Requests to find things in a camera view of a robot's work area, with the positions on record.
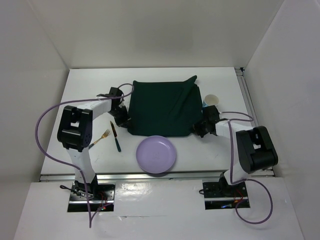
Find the dark green cloth napkin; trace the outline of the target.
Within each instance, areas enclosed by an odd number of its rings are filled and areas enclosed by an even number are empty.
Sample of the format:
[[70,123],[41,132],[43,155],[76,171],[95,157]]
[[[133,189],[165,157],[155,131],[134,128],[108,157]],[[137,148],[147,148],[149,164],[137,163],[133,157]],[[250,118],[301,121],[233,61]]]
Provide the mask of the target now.
[[134,81],[128,132],[135,136],[187,137],[202,120],[202,98],[194,75],[185,81]]

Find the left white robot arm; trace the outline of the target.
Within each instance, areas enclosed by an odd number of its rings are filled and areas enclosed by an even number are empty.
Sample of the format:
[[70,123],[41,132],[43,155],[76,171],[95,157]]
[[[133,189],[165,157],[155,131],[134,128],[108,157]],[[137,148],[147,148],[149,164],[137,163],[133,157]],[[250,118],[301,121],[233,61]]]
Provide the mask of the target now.
[[83,105],[64,107],[57,132],[57,140],[62,143],[70,156],[75,170],[75,189],[88,200],[99,193],[97,174],[93,170],[89,149],[93,135],[93,121],[108,113],[113,116],[118,127],[127,128],[130,117],[123,104],[124,93],[118,87],[111,87],[108,94],[97,95]]

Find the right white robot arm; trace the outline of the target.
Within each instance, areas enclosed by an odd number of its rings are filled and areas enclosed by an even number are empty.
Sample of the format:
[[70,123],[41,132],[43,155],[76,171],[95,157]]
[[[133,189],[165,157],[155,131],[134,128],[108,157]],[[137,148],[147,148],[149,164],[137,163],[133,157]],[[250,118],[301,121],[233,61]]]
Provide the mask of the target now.
[[278,154],[267,128],[242,124],[252,121],[248,114],[220,112],[212,105],[202,109],[202,120],[193,125],[197,136],[212,134],[230,141],[230,167],[220,175],[217,187],[223,196],[231,196],[250,174],[278,164]]

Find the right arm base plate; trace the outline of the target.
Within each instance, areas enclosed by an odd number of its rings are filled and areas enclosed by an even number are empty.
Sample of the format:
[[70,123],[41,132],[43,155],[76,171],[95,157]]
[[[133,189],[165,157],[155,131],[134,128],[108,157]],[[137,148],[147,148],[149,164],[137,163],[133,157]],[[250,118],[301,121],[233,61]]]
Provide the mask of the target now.
[[236,186],[227,186],[222,189],[218,182],[203,182],[198,191],[204,197],[206,210],[250,208],[250,201],[245,183]]

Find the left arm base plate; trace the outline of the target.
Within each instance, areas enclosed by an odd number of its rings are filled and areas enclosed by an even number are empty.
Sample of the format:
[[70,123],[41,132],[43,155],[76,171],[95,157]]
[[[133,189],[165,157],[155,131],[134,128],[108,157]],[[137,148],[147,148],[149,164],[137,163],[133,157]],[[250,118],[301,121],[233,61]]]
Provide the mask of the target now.
[[[87,199],[86,193],[81,190],[76,190],[75,185],[67,187],[64,185],[59,186],[63,190],[68,190],[69,201],[68,201],[68,213],[82,213],[87,212]],[[97,193],[93,195],[88,194],[90,203],[90,209],[95,212],[98,208],[101,208],[102,212],[113,212],[114,211],[114,199],[115,199],[115,184],[102,184],[98,186]]]

